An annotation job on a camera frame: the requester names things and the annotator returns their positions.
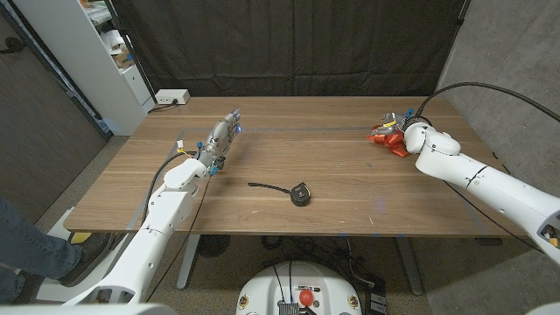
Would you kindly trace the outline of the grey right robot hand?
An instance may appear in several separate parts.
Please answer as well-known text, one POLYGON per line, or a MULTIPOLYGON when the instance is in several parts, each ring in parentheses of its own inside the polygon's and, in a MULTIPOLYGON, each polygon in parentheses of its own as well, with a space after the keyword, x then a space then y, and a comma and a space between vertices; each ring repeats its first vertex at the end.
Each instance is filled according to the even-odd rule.
POLYGON ((395 112, 385 113, 381 116, 383 123, 373 127, 370 135, 391 135, 397 131, 404 131, 404 125, 412 118, 412 114, 399 114, 395 112))

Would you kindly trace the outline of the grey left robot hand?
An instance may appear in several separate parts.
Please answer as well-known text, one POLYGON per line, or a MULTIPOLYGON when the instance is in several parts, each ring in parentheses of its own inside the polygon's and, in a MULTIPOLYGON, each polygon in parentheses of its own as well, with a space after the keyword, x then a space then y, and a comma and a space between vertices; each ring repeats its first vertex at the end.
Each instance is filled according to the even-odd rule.
POLYGON ((212 172, 213 169, 221 168, 219 160, 224 159, 231 143, 242 131, 240 120, 240 109, 235 108, 231 113, 228 113, 222 120, 216 123, 206 141, 199 149, 196 159, 210 172, 212 172))

